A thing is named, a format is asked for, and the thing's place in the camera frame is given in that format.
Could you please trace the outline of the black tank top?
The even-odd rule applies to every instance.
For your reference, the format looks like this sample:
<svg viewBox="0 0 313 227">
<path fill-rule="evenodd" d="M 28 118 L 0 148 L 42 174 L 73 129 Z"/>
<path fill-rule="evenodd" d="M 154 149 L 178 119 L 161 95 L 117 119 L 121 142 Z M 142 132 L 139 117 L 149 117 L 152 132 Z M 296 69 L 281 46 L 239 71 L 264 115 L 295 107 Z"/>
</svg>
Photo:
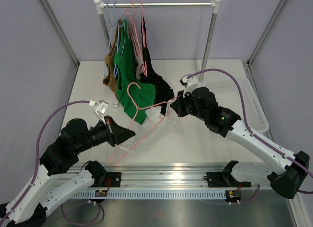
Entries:
<svg viewBox="0 0 313 227">
<path fill-rule="evenodd" d="M 154 104 L 157 104 L 162 101 L 168 101 L 171 98 L 174 98 L 174 91 L 170 87 L 170 85 L 160 76 L 158 75 L 153 67 L 151 62 L 150 53 L 147 47 L 147 41 L 146 41 L 146 57 L 147 57 L 147 77 L 144 76 L 144 74 L 141 74 L 140 76 L 140 82 L 151 84 L 155 87 L 155 99 Z"/>
</svg>

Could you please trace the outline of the white tank top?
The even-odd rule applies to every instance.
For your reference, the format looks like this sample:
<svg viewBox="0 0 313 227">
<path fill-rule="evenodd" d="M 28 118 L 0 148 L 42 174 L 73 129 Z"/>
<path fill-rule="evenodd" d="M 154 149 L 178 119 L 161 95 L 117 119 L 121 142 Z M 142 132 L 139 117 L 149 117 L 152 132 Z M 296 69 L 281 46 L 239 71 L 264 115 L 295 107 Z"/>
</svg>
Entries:
<svg viewBox="0 0 313 227">
<path fill-rule="evenodd" d="M 157 142 L 177 128 L 177 120 L 173 111 L 165 108 L 165 115 L 161 113 L 161 106 L 155 106 L 145 111 L 146 118 L 136 131 L 136 135 L 124 142 L 120 148 L 138 156 L 141 152 L 152 149 Z"/>
</svg>

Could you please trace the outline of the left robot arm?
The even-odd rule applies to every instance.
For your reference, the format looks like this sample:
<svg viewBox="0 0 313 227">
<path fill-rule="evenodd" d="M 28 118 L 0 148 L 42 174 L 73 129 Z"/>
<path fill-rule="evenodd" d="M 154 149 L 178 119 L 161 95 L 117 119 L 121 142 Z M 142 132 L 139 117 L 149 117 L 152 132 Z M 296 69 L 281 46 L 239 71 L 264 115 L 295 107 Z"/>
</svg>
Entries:
<svg viewBox="0 0 313 227">
<path fill-rule="evenodd" d="M 90 161 L 75 178 L 51 191 L 52 185 L 79 161 L 79 154 L 107 142 L 112 147 L 135 136 L 133 130 L 119 126 L 112 117 L 91 128 L 85 120 L 70 120 L 60 136 L 39 159 L 38 173 L 12 202 L 1 204 L 0 217 L 9 227 L 41 227 L 47 217 L 74 194 L 87 187 L 111 185 L 107 171 L 98 161 Z"/>
</svg>

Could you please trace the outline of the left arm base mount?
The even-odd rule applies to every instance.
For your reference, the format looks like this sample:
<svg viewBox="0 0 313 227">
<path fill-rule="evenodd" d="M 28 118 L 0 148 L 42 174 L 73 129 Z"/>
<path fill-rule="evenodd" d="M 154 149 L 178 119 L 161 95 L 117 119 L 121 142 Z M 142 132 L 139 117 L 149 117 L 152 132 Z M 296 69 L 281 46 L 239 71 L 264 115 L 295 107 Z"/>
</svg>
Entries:
<svg viewBox="0 0 313 227">
<path fill-rule="evenodd" d="M 108 171 L 98 161 L 89 161 L 84 170 L 88 170 L 94 179 L 90 187 L 118 188 L 121 185 L 121 172 Z"/>
</svg>

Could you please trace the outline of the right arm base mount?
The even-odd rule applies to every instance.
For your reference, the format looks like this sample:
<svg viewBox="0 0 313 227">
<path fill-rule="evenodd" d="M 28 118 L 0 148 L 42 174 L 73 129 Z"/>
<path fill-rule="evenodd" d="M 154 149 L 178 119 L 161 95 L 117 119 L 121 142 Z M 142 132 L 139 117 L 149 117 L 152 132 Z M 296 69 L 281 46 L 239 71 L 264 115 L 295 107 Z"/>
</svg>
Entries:
<svg viewBox="0 0 313 227">
<path fill-rule="evenodd" d="M 222 171 L 207 172 L 203 179 L 207 181 L 210 188 L 250 188 L 250 182 L 239 182 L 232 175 L 231 172 L 235 165 L 239 162 L 231 160 Z"/>
</svg>

